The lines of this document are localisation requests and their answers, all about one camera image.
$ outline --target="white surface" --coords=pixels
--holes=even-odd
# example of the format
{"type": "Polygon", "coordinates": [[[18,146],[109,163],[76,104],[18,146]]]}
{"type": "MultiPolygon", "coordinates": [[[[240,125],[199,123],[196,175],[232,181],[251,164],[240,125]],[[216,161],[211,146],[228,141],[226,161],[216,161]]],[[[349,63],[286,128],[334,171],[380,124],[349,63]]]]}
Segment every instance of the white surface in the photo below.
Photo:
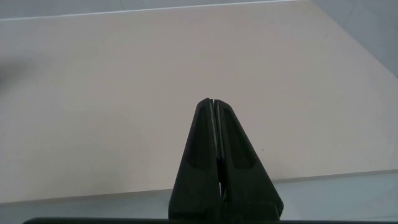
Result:
{"type": "Polygon", "coordinates": [[[311,2],[0,22],[0,202],[169,189],[196,104],[273,179],[398,169],[398,80],[311,2]]]}

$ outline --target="beige tabletop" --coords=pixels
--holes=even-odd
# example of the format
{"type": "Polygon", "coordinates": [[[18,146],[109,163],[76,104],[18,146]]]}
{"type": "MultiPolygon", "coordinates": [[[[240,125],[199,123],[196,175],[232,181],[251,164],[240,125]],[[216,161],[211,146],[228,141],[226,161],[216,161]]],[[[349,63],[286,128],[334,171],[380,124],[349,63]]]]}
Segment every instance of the beige tabletop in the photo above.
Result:
{"type": "Polygon", "coordinates": [[[311,2],[0,21],[0,202],[170,189],[196,104],[272,179],[398,169],[398,80],[311,2]]]}

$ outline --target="black plastic object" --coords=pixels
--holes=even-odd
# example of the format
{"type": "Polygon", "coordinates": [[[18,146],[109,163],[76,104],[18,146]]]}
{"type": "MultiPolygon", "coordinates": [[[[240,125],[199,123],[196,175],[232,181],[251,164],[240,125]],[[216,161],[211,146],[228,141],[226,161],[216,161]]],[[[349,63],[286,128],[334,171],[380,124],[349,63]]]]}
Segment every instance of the black plastic object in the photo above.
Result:
{"type": "Polygon", "coordinates": [[[25,224],[363,223],[279,221],[283,207],[232,108],[207,98],[198,104],[193,117],[169,203],[169,219],[35,218],[25,224]]]}

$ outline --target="gray tile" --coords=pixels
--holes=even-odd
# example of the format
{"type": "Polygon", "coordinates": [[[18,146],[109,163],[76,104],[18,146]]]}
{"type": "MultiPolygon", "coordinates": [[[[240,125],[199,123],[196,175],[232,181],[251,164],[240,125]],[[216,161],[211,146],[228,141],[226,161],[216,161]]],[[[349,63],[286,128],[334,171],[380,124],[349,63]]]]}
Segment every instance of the gray tile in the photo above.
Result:
{"type": "Polygon", "coordinates": [[[340,26],[344,26],[357,0],[314,0],[340,26]]]}
{"type": "Polygon", "coordinates": [[[121,0],[124,10],[158,9],[165,7],[202,6],[209,4],[229,4],[257,2],[265,0],[121,0]]]}
{"type": "Polygon", "coordinates": [[[398,76],[398,1],[359,0],[345,30],[398,76]]]}
{"type": "Polygon", "coordinates": [[[120,0],[2,0],[0,19],[121,11],[120,0]]]}

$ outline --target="light gray floor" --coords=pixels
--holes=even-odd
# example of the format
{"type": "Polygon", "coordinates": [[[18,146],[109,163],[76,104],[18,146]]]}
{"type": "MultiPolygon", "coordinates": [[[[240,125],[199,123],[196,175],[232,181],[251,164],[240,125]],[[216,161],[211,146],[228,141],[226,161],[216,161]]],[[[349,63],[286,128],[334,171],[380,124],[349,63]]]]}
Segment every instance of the light gray floor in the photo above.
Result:
{"type": "Polygon", "coordinates": [[[398,1],[314,1],[398,77],[398,1]]]}
{"type": "Polygon", "coordinates": [[[258,1],[267,0],[0,0],[0,19],[258,1]]]}
{"type": "MultiPolygon", "coordinates": [[[[283,220],[398,221],[398,172],[276,183],[283,220]]],[[[0,205],[0,223],[33,217],[167,218],[171,190],[0,205]]]]}

